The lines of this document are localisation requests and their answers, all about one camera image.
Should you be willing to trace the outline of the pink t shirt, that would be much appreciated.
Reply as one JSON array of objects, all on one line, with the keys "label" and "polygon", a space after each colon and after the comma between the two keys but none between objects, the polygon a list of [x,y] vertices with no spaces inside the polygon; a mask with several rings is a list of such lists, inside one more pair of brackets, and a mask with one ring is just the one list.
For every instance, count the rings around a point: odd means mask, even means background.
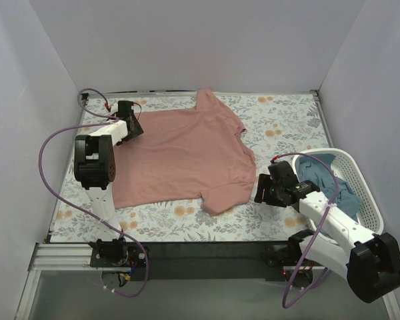
[{"label": "pink t shirt", "polygon": [[114,149],[116,208],[201,198],[210,216],[246,204],[256,175],[241,120],[210,89],[188,109],[149,111],[143,134]]}]

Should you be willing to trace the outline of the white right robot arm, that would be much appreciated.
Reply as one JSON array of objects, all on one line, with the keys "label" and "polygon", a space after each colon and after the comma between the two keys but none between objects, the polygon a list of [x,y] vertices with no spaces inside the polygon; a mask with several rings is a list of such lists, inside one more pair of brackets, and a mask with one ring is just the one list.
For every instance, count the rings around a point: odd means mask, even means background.
[{"label": "white right robot arm", "polygon": [[287,162],[273,162],[260,174],[256,203],[293,207],[316,224],[288,240],[287,261],[299,269],[314,261],[347,280],[360,300],[371,303],[400,287],[399,245],[352,220],[311,181],[301,181]]}]

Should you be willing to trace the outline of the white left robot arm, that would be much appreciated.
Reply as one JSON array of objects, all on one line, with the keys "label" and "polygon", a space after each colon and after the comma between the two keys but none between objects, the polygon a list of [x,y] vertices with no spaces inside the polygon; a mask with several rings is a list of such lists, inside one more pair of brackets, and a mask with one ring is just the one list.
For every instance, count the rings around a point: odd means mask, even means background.
[{"label": "white left robot arm", "polygon": [[75,138],[74,176],[84,188],[101,225],[92,246],[98,258],[116,267],[127,263],[129,252],[120,234],[113,201],[112,184],[117,173],[114,148],[143,134],[134,112],[136,105],[133,101],[118,101],[111,109],[111,116],[117,122]]}]

